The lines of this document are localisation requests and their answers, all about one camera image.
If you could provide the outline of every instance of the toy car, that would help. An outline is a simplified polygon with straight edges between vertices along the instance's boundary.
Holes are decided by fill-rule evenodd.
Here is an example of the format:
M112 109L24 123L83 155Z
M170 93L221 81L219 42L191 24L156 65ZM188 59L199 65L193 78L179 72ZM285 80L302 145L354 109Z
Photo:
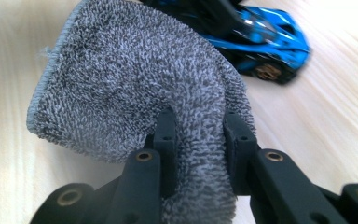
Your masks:
M239 73L285 84L310 54L306 37L282 10L236 0L146 0L209 40Z

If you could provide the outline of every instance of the folded cloth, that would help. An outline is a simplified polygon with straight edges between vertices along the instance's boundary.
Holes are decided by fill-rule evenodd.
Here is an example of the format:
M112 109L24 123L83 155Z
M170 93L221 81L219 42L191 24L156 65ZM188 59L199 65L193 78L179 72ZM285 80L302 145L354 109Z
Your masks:
M223 117L254 131L240 75L189 27L150 7L85 0L64 25L31 100L30 132L75 152L125 161L153 133L159 112L176 116L178 186L166 223L230 223Z

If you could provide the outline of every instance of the car wheel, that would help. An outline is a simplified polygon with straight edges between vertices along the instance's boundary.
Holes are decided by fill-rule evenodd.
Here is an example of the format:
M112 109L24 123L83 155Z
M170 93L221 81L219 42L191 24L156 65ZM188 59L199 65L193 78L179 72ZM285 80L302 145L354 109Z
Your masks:
M281 79L282 67L277 63L262 63L255 68L253 73L260 79L277 81Z

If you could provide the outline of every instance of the tabletop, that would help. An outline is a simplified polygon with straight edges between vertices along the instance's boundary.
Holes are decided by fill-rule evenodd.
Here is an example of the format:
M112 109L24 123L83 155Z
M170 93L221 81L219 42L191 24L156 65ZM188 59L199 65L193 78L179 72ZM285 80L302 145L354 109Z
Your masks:
M29 223L49 194L69 183L100 187L120 175L106 164L27 131L34 87L78 0L0 0L0 223ZM261 147L289 154L315 184L335 193L358 183L358 1L259 0L300 25L311 47L307 65L288 85L253 77L247 84ZM234 223L254 223L240 197Z

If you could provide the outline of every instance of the light wood surface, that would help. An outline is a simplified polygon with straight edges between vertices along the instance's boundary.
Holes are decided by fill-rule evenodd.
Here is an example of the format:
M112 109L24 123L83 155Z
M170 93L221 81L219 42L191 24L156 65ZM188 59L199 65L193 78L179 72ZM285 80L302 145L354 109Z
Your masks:
M78 0L0 0L0 223L28 223L56 188L100 187L122 165L104 164L38 139L26 110L53 47ZM312 48L287 86L245 77L261 147L288 153L312 182L336 193L358 182L358 1L260 0L286 10ZM234 223L253 223L240 197Z

